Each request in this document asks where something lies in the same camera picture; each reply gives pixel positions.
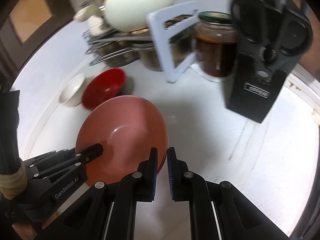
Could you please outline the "person's left hand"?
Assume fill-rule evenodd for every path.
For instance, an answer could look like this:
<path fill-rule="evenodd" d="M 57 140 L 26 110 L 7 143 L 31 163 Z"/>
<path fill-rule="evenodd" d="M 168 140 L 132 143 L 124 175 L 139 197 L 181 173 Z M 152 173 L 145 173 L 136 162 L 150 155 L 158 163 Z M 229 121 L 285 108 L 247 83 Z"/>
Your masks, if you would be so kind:
<path fill-rule="evenodd" d="M 23 240 L 33 240 L 36 232 L 30 224 L 15 223 L 12 224 L 13 229 Z"/>

